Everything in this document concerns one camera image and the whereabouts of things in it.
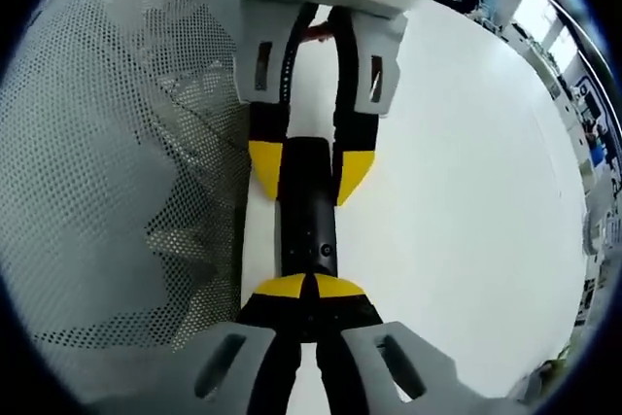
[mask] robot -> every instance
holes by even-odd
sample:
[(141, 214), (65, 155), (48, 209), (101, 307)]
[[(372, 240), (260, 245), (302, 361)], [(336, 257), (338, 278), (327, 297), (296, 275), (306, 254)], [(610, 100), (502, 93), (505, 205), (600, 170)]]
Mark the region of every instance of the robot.
[(378, 120), (389, 112), (399, 80), (403, 13), (416, 1), (242, 0), (236, 83), (251, 106), (249, 150), (267, 196), (278, 197), (295, 55), (318, 6), (332, 6), (328, 28), (339, 57), (331, 196), (341, 206), (374, 160)]
[[(333, 415), (526, 413), (462, 385), (450, 358), (384, 323), (363, 289), (338, 277), (335, 207), (374, 160), (399, 79), (404, 12), (416, 1), (239, 1), (235, 80), (250, 106), (255, 172), (276, 201), (280, 277), (255, 290), (235, 323), (196, 335), (149, 390), (98, 401), (94, 412), (285, 414), (301, 344), (314, 342)], [(332, 7), (339, 60), (332, 155), (324, 139), (287, 137), (296, 51), (321, 4)]]

